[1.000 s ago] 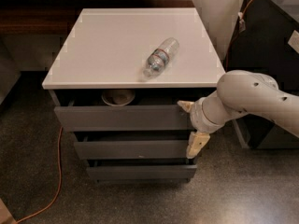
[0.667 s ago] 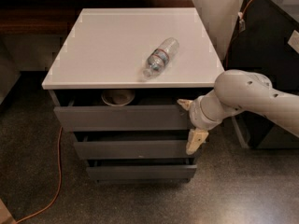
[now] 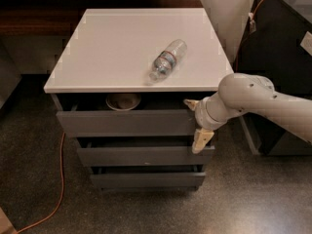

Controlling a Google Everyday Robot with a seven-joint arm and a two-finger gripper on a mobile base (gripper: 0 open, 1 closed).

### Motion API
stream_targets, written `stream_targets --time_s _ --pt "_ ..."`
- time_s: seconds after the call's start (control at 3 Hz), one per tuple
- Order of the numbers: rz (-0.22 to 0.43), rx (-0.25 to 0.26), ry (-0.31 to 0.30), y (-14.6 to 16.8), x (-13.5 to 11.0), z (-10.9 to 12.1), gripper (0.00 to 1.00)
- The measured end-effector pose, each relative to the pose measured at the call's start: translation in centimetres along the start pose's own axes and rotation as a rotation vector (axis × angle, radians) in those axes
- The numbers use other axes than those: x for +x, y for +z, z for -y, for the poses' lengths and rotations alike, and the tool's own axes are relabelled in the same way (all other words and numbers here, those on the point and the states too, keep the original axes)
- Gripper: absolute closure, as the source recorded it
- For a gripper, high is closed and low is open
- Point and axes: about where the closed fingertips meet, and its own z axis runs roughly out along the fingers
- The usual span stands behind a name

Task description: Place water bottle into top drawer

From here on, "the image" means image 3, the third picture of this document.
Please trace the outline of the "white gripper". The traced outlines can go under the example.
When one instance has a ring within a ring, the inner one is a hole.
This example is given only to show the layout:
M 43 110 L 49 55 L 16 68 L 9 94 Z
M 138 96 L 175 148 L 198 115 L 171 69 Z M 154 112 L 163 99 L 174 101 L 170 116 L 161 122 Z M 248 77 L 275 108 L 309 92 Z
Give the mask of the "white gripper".
M 204 97 L 199 102 L 196 99 L 185 99 L 183 103 L 190 110 L 195 110 L 196 121 L 202 127 L 195 131 L 192 143 L 192 152 L 198 154 L 213 138 L 213 131 L 227 122 L 228 111 L 219 96 Z

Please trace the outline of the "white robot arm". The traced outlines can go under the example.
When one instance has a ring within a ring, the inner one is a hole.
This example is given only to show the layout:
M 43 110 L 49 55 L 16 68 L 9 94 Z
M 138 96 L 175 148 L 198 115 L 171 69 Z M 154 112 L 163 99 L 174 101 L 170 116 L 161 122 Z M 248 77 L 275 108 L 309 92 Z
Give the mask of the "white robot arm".
M 279 93 L 271 80 L 245 73 L 226 75 L 217 92 L 200 100 L 183 101 L 194 113 L 192 152 L 200 153 L 213 138 L 215 130 L 229 119 L 246 113 L 262 116 L 304 141 L 312 142 L 312 100 Z

